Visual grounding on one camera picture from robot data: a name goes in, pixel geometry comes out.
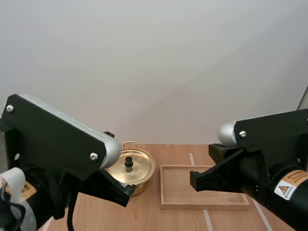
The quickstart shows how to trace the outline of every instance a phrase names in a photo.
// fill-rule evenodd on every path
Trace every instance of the cable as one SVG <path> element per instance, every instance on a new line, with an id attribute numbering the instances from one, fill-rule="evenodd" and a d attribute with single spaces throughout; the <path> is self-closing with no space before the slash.
<path id="1" fill-rule="evenodd" d="M 74 190 L 72 192 L 71 201 L 69 202 L 69 206 L 68 206 L 68 213 L 67 213 L 67 229 L 68 229 L 68 231 L 74 231 L 73 213 L 74 213 L 74 208 L 75 208 L 77 196 L 78 196 L 78 191 Z"/>
<path id="2" fill-rule="evenodd" d="M 35 178 L 49 195 L 52 201 L 54 219 L 57 220 L 63 218 L 65 215 L 65 203 L 59 185 L 53 174 L 49 170 L 41 167 L 30 167 L 23 169 L 23 171 Z"/>
<path id="3" fill-rule="evenodd" d="M 19 227 L 21 226 L 21 224 L 23 223 L 24 221 L 24 218 L 25 218 L 25 214 L 26 214 L 26 209 L 25 207 L 23 207 L 22 205 L 20 204 L 16 204 L 16 203 L 13 203 L 11 201 L 8 201 L 5 196 L 4 196 L 4 192 L 6 190 L 6 187 L 7 187 L 8 183 L 5 182 L 4 186 L 2 187 L 2 190 L 1 190 L 1 200 L 7 205 L 7 206 L 13 206 L 15 208 L 17 208 L 20 213 L 21 213 L 21 217 L 17 219 L 16 223 L 13 225 L 13 227 L 9 230 L 9 231 L 17 231 L 19 229 Z"/>

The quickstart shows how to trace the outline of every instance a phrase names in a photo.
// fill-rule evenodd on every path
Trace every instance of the white backdrop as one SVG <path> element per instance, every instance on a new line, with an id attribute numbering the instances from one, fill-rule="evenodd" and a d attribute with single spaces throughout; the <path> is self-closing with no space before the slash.
<path id="1" fill-rule="evenodd" d="M 307 85 L 308 0 L 0 0 L 0 104 L 30 93 L 120 141 L 213 142 Z"/>

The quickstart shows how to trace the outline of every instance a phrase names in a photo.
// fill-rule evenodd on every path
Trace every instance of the wooden table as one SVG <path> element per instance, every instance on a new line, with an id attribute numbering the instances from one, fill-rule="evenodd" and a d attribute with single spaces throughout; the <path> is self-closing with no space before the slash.
<path id="1" fill-rule="evenodd" d="M 196 165 L 213 165 L 214 162 L 208 155 L 207 145 L 140 144 L 138 147 L 156 160 L 156 171 L 148 188 L 133 197 L 126 208 L 80 193 L 73 218 L 75 231 L 293 230 L 265 208 L 260 206 L 258 211 L 251 199 L 249 211 L 160 210 L 160 164 L 190 165 L 189 154 L 193 155 Z M 66 217 L 53 220 L 47 230 L 66 231 Z"/>

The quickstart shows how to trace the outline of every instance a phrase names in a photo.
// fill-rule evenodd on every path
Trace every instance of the black knob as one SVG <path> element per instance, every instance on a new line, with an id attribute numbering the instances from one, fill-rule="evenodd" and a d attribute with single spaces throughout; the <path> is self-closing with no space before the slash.
<path id="1" fill-rule="evenodd" d="M 125 158 L 125 167 L 133 167 L 134 163 L 133 163 L 133 158 L 131 158 L 130 156 Z"/>

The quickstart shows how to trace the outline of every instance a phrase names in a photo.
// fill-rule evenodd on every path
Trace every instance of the warning label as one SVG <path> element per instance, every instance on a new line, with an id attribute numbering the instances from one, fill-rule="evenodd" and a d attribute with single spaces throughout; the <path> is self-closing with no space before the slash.
<path id="1" fill-rule="evenodd" d="M 2 182 L 0 182 L 0 188 L 2 188 L 4 184 L 5 184 L 5 180 L 2 180 Z M 9 195 L 11 195 L 10 186 L 7 186 L 5 191 Z M 21 196 L 26 200 L 29 197 L 31 197 L 32 195 L 34 195 L 36 192 L 37 192 L 37 190 L 28 181 L 26 181 L 23 189 L 21 190 Z"/>
<path id="2" fill-rule="evenodd" d="M 292 171 L 285 175 L 282 180 L 298 187 L 305 180 L 308 180 L 308 173 L 302 170 Z"/>
<path id="3" fill-rule="evenodd" d="M 279 186 L 279 188 L 284 195 L 287 193 L 287 190 L 289 189 L 289 187 L 286 187 L 286 186 Z"/>
<path id="4" fill-rule="evenodd" d="M 297 187 L 308 180 L 308 173 L 295 170 L 285 175 L 277 184 L 275 193 L 286 200 L 290 200 Z"/>

